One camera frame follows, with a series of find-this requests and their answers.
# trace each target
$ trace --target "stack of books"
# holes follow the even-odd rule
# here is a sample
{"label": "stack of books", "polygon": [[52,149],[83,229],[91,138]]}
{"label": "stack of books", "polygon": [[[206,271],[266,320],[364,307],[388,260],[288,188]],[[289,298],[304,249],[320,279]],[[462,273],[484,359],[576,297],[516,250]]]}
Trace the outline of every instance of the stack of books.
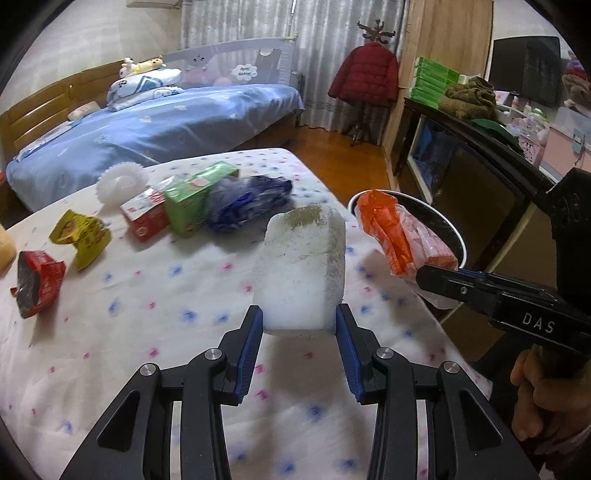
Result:
{"label": "stack of books", "polygon": [[451,83],[457,83],[460,74],[425,57],[417,58],[414,64],[413,86],[410,98],[433,108],[445,96],[445,90]]}

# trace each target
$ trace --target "red box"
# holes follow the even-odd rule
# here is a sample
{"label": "red box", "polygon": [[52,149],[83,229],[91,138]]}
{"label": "red box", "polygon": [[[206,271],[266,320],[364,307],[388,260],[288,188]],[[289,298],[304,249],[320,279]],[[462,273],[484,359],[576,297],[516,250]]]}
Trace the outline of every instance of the red box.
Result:
{"label": "red box", "polygon": [[121,212],[129,228],[140,242],[152,238],[170,223],[164,210],[162,190],[176,180],[175,177],[163,180],[153,189],[148,189],[121,205]]}

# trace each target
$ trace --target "white foam block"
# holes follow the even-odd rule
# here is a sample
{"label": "white foam block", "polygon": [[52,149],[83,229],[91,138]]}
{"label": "white foam block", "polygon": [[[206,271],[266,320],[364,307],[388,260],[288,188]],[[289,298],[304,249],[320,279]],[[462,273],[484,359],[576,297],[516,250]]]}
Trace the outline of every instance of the white foam block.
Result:
{"label": "white foam block", "polygon": [[335,334],[335,310],[345,289],[345,221],[336,210],[310,205],[269,221],[254,304],[267,333]]}

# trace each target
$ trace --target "wooden bed headboard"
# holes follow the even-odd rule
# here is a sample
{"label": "wooden bed headboard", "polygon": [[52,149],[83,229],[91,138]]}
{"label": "wooden bed headboard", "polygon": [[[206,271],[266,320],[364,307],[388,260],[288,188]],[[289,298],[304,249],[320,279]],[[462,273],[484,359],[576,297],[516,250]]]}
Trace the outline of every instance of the wooden bed headboard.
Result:
{"label": "wooden bed headboard", "polygon": [[122,60],[84,70],[48,85],[0,115],[0,140],[6,162],[32,141],[67,120],[68,113],[95,101],[106,106],[106,94],[119,79]]}

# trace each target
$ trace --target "pink plastic basket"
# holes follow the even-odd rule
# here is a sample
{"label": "pink plastic basket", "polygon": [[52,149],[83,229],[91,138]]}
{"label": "pink plastic basket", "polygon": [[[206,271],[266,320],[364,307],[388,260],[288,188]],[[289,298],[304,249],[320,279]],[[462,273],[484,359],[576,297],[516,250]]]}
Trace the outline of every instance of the pink plastic basket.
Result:
{"label": "pink plastic basket", "polygon": [[519,146],[523,149],[525,159],[530,162],[534,167],[540,165],[542,157],[544,156],[544,147],[533,140],[520,135]]}

